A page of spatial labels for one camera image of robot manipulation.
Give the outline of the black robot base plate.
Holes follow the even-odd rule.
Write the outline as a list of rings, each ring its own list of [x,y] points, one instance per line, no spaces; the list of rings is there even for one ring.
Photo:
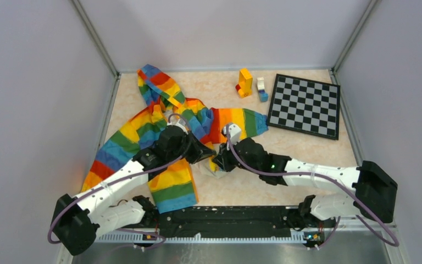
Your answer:
[[[336,221],[301,216],[294,206],[193,206],[155,216],[166,238],[288,238],[308,228],[333,228]]]

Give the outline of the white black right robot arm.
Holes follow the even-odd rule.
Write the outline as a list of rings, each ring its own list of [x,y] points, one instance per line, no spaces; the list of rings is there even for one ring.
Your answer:
[[[253,139],[221,144],[212,159],[226,172],[245,169],[270,185],[307,186],[330,191],[308,195],[296,217],[308,227],[334,217],[360,216],[384,224],[394,218],[397,183],[375,162],[357,167],[329,167],[267,152]]]

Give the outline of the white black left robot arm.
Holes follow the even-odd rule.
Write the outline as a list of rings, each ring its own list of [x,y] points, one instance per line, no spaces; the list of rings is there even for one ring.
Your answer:
[[[77,256],[98,237],[118,228],[136,223],[148,227],[154,221],[151,209],[134,200],[118,206],[115,203],[177,161],[194,164],[215,154],[182,125],[168,125],[152,146],[140,150],[95,187],[75,196],[61,196],[48,235],[55,235],[71,255]]]

